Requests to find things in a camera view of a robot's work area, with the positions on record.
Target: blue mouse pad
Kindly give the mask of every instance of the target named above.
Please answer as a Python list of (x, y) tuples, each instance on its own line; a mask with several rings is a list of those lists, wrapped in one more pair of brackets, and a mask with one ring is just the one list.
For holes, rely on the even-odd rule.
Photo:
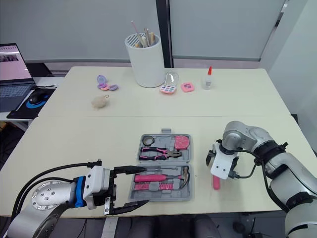
[(55, 89), (36, 89), (34, 92), (41, 90), (44, 92), (44, 98), (38, 102), (37, 104), (30, 103), (30, 97), (24, 101), (24, 103), (20, 106), (20, 108), (16, 111), (10, 112), (6, 118), (14, 118), (14, 119), (34, 119), (38, 116), (38, 113), (46, 103), (46, 101), (50, 98), (53, 94)]

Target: plush toy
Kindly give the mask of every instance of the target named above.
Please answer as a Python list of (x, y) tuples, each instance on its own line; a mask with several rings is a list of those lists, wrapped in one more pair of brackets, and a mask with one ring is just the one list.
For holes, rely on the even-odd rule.
[(91, 102), (91, 105), (96, 109), (103, 108), (107, 104), (108, 97), (109, 95), (95, 97)]

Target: white cup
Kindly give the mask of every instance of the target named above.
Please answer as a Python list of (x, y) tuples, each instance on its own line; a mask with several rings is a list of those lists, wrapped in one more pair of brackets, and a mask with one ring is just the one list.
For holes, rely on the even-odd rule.
[(140, 45), (137, 34), (128, 36), (124, 43), (137, 83), (146, 88), (155, 88), (162, 85), (165, 81), (165, 68), (159, 36), (155, 35), (154, 44), (146, 48), (134, 47), (136, 43)]

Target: white table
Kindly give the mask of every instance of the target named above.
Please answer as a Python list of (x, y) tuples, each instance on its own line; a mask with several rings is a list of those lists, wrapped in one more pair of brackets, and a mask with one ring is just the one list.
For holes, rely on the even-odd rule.
[[(103, 166), (136, 165), (141, 135), (160, 133), (171, 128), (172, 133), (192, 136), (194, 196), (186, 202), (152, 202), (123, 216), (253, 212), (279, 208), (266, 194), (260, 168), (250, 179), (221, 181), (221, 189), (211, 187), (206, 155), (211, 144), (222, 138), (226, 124), (240, 120), (248, 125), (265, 128), (277, 143), (289, 143), (291, 152), (317, 176), (317, 160), (295, 120), (288, 116), (268, 117), (38, 117), (30, 125), (18, 146), (0, 171), (0, 215), (10, 215), (21, 187), (34, 175), (65, 164), (102, 159)], [(249, 154), (239, 153), (236, 171), (248, 175), (253, 166)], [(54, 175), (72, 179), (86, 175), (88, 168), (59, 171)], [(116, 206), (128, 202), (131, 175), (119, 175)], [(96, 210), (69, 209), (65, 217), (103, 217), (103, 207)]]
[[(43, 77), (43, 78), (33, 78), (37, 86), (48, 86), (48, 85), (54, 85), (57, 84), (56, 87), (58, 87), (64, 80), (63, 77)], [(21, 102), (24, 103), (24, 101), (31, 95), (31, 93), (34, 90), (31, 90), (30, 93), (24, 98), (24, 100)], [(26, 124), (21, 123), (22, 121), (27, 121), (29, 124), (32, 122), (32, 119), (14, 119), (14, 118), (6, 118), (7, 115), (9, 115), (10, 112), (2, 112), (0, 113), (0, 121), (9, 121), (19, 127), (20, 129), (26, 131), (27, 126)]]
[[(207, 69), (167, 68), (177, 72), (179, 83), (172, 95), (159, 88), (139, 86), (130, 67), (73, 67), (65, 82), (50, 97), (39, 116), (289, 116), (284, 102), (264, 69), (214, 69), (211, 90), (201, 87)], [(117, 91), (97, 88), (104, 75)], [(195, 90), (184, 93), (180, 85), (192, 82)], [(109, 94), (106, 108), (94, 110), (91, 101)]]

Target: hammer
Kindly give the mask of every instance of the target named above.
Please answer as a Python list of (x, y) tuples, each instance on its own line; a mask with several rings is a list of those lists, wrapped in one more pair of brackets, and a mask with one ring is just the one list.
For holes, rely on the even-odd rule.
[(188, 166), (183, 167), (183, 174), (177, 176), (170, 175), (135, 175), (134, 182), (161, 182), (167, 179), (183, 180), (179, 189), (182, 189), (189, 181)]

